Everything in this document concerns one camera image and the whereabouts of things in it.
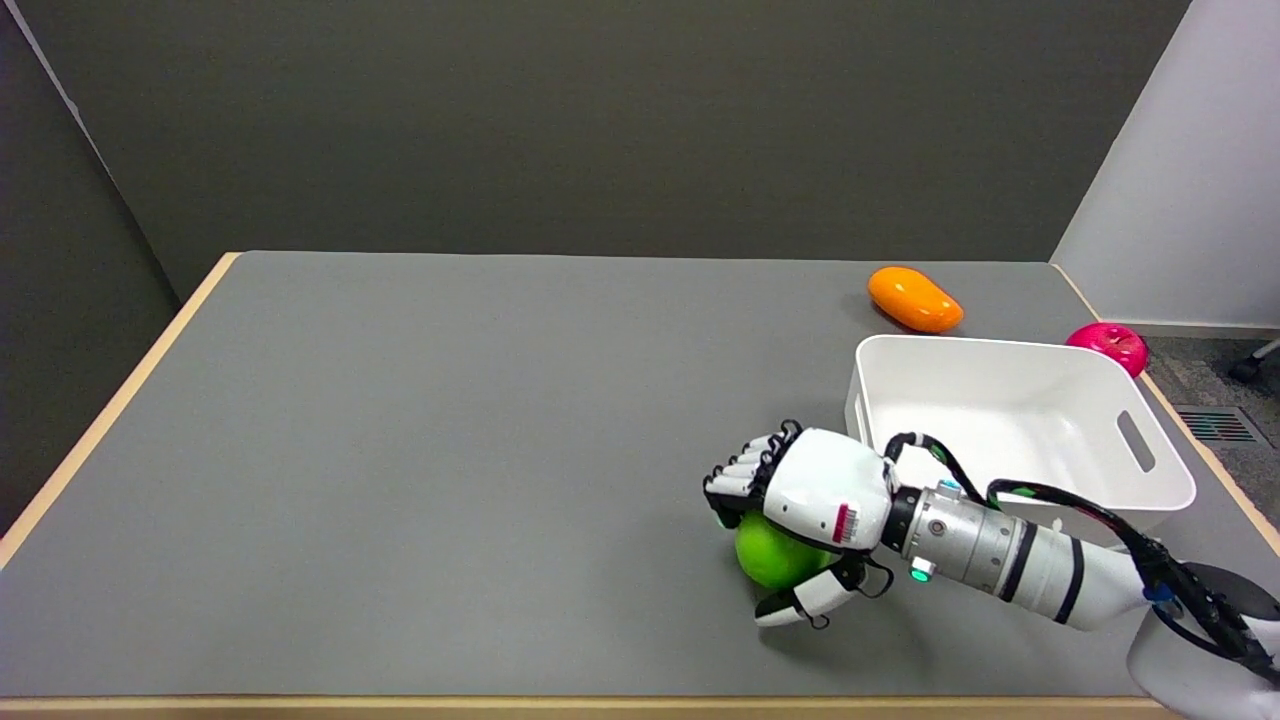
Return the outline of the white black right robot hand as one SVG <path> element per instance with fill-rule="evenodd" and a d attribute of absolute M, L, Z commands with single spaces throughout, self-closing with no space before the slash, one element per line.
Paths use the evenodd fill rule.
<path fill-rule="evenodd" d="M 829 612 L 868 591 L 870 552 L 881 543 L 892 506 L 893 469 L 852 437 L 795 420 L 746 442 L 714 466 L 701 492 L 719 524 L 737 528 L 756 514 L 776 530 L 831 556 L 795 587 L 755 606 L 759 628 L 828 625 Z"/>

